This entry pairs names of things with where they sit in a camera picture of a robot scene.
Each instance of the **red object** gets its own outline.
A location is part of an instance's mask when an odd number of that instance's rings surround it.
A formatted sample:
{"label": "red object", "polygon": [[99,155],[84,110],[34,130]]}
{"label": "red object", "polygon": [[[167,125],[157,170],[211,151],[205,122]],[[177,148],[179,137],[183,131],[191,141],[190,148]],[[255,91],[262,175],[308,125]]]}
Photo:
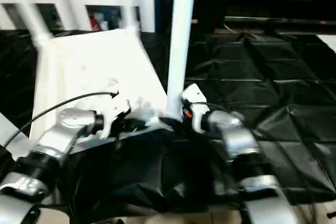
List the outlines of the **red object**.
{"label": "red object", "polygon": [[88,13],[89,13],[90,21],[91,21],[92,31],[100,31],[99,24],[98,24],[98,22],[94,19],[92,11],[89,10]]}

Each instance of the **wire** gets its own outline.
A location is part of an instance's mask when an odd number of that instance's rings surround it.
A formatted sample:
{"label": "wire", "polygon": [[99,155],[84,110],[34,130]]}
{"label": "wire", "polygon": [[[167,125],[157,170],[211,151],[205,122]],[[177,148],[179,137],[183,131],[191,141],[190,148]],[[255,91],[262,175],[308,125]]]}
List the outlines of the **wire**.
{"label": "wire", "polygon": [[208,106],[217,108],[221,111],[228,112],[228,110],[225,109],[223,106],[220,106],[220,105],[217,105],[217,104],[214,104],[214,103],[210,103],[210,102],[192,102],[191,104],[204,104],[204,105],[208,105]]}
{"label": "wire", "polygon": [[74,98],[71,98],[67,101],[64,101],[64,102],[61,102],[59,104],[56,104],[55,106],[52,106],[51,108],[45,110],[45,111],[42,111],[41,113],[37,114],[35,117],[33,117],[29,122],[27,122],[26,124],[24,124],[21,128],[19,128],[4,144],[3,144],[3,148],[5,149],[13,140],[14,138],[21,132],[23,131],[26,127],[30,126],[35,120],[39,119],[41,116],[49,113],[50,111],[54,110],[54,109],[57,109],[67,103],[70,103],[70,102],[73,102],[73,101],[76,101],[76,100],[79,100],[79,99],[82,99],[82,98],[85,98],[85,97],[91,97],[91,96],[94,96],[94,95],[110,95],[112,97],[115,96],[114,93],[110,93],[110,92],[96,92],[96,93],[88,93],[88,94],[83,94],[83,95],[79,95],[77,97],[74,97]]}
{"label": "wire", "polygon": [[232,29],[230,29],[225,23],[223,23],[223,26],[226,28],[226,30],[228,30],[230,33],[232,34],[236,34],[235,31],[233,31]]}

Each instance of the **floor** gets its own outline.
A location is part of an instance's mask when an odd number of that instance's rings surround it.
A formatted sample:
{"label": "floor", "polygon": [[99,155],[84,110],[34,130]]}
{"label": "floor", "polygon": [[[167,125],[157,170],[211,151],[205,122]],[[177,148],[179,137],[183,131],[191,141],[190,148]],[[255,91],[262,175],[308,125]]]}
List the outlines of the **floor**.
{"label": "floor", "polygon": [[[336,201],[323,204],[317,204],[318,224],[336,224],[336,217],[328,219],[327,212],[336,210]],[[311,222],[311,213],[308,206],[294,207],[294,210],[300,220],[300,223]],[[125,224],[240,224],[240,215],[237,211],[225,209],[212,209],[211,212],[187,215],[159,215],[152,217],[123,217],[121,218]],[[55,210],[43,209],[42,216],[37,224],[68,224],[69,218],[62,212]],[[117,223],[117,220],[106,220],[99,224]]]}

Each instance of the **black plastic sheet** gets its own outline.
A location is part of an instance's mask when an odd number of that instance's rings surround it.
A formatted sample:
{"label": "black plastic sheet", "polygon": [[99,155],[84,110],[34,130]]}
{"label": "black plastic sheet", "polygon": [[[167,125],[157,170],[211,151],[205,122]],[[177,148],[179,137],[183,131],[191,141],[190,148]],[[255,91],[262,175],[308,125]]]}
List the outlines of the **black plastic sheet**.
{"label": "black plastic sheet", "polygon": [[[31,116],[36,50],[25,33],[0,38],[0,112],[20,126]],[[141,39],[166,88],[169,37]],[[193,35],[185,85],[244,115],[291,203],[308,204],[336,199],[334,66],[316,36]],[[159,130],[71,155],[64,201],[81,223],[229,204],[229,170],[194,140]]]}

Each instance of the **white pole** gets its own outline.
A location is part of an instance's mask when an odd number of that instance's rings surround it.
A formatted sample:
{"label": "white pole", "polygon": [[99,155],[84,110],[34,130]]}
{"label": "white pole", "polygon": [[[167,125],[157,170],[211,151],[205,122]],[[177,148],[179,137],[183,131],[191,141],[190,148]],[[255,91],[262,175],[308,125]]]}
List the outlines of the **white pole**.
{"label": "white pole", "polygon": [[40,47],[45,40],[49,40],[51,38],[51,34],[48,31],[40,12],[29,0],[16,1],[18,3],[19,13],[29,29],[34,45],[36,47]]}
{"label": "white pole", "polygon": [[121,17],[123,28],[128,29],[130,31],[138,31],[136,15],[135,15],[135,7],[133,5],[133,0],[123,0],[123,5],[121,7]]}
{"label": "white pole", "polygon": [[194,0],[174,0],[167,111],[176,116],[181,116],[193,6]]}

